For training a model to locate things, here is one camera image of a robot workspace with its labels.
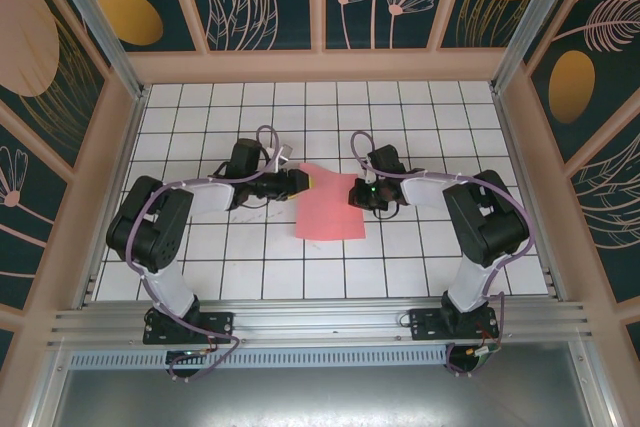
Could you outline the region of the pink cloth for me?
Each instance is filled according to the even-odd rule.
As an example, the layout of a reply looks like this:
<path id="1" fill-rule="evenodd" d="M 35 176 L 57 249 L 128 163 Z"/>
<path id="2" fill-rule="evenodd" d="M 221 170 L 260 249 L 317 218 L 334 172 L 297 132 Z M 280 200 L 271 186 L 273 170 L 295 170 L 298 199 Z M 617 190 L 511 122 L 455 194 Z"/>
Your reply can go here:
<path id="1" fill-rule="evenodd" d="M 309 176 L 309 188 L 297 195 L 295 237 L 321 242 L 364 239 L 363 211 L 349 204 L 359 177 L 312 163 L 302 163 L 300 170 Z"/>

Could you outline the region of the grey metal sheet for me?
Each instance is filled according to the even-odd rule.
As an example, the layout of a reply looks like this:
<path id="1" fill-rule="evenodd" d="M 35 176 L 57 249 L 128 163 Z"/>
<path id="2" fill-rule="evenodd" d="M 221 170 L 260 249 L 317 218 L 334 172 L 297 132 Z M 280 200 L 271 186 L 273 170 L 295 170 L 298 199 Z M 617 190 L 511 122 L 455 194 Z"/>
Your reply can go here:
<path id="1" fill-rule="evenodd" d="M 436 365 L 74 371 L 54 427 L 618 427 L 565 343 L 516 344 L 471 376 Z"/>

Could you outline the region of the small circuit board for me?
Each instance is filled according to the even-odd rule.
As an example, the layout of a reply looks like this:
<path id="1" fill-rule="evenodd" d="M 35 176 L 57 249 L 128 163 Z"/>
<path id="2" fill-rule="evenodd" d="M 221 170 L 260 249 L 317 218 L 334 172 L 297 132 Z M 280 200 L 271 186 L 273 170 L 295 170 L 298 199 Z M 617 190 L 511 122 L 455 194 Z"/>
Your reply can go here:
<path id="1" fill-rule="evenodd" d="M 169 350 L 166 352 L 165 365 L 204 365 L 211 351 L 199 350 Z"/>
<path id="2" fill-rule="evenodd" d="M 468 348 L 465 351 L 465 355 L 466 359 L 474 365 L 474 368 L 479 368 L 500 350 L 501 346 L 498 344 L 486 344 Z"/>

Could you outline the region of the aluminium mounting rail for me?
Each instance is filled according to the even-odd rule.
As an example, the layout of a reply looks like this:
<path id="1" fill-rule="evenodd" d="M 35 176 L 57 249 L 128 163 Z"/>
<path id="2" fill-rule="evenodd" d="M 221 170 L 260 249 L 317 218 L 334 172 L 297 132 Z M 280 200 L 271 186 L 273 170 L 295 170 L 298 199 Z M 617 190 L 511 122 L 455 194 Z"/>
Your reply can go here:
<path id="1" fill-rule="evenodd" d="M 204 312 L 231 312 L 242 346 L 390 346 L 411 340 L 406 312 L 437 308 L 437 298 L 205 301 Z M 56 313 L 46 336 L 50 347 L 140 349 L 149 303 L 92 302 Z M 595 329 L 578 302 L 544 296 L 509 297 L 494 308 L 503 313 L 506 343 L 583 340 Z"/>

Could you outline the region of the aluminium table side rail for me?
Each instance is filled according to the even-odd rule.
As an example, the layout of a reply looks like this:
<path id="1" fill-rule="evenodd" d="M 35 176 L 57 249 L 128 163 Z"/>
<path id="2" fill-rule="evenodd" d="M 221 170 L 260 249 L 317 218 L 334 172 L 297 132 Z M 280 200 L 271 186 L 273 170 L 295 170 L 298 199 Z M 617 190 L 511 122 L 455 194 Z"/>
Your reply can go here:
<path id="1" fill-rule="evenodd" d="M 555 254 L 549 244 L 550 238 L 546 232 L 545 221 L 534 190 L 532 177 L 525 162 L 524 150 L 517 139 L 516 130 L 509 117 L 506 103 L 502 100 L 501 95 L 495 92 L 492 93 L 492 98 L 503 130 L 520 195 L 534 224 L 537 257 L 543 275 L 546 278 L 548 293 L 560 302 L 567 301 L 567 291 L 557 269 Z"/>
<path id="2" fill-rule="evenodd" d="M 91 301 L 96 280 L 100 277 L 100 269 L 104 263 L 106 247 L 106 233 L 119 206 L 119 199 L 125 177 L 128 172 L 130 157 L 134 150 L 139 127 L 147 106 L 150 85 L 143 85 L 141 93 L 135 98 L 132 110 L 125 124 L 123 139 L 116 150 L 115 164 L 110 171 L 106 193 L 99 210 L 92 239 L 89 243 L 89 251 L 80 274 L 79 285 L 72 303 L 73 310 L 82 310 Z"/>

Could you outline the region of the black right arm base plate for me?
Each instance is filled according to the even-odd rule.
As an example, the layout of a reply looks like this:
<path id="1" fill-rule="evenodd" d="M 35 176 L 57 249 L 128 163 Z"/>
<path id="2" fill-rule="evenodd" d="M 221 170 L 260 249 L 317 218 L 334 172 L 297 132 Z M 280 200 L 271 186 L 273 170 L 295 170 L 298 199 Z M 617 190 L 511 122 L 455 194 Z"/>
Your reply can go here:
<path id="1" fill-rule="evenodd" d="M 497 338 L 500 333 L 495 310 L 491 307 L 481 307 L 468 313 L 443 307 L 412 309 L 409 311 L 409 323 L 412 339 L 416 341 L 480 341 L 484 335 Z"/>

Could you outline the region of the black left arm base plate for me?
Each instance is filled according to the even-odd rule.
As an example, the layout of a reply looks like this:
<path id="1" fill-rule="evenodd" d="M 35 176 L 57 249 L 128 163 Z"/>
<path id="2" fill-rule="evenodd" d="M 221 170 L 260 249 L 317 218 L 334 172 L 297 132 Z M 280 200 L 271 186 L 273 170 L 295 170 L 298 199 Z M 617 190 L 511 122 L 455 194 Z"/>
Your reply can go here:
<path id="1" fill-rule="evenodd" d="M 184 321 L 202 329 L 217 334 L 231 335 L 233 333 L 233 313 L 230 312 L 199 312 L 191 310 Z M 149 309 L 144 316 L 145 327 L 142 336 L 144 345 L 180 345 L 207 344 L 206 336 L 194 332 L 178 323 L 155 308 Z"/>

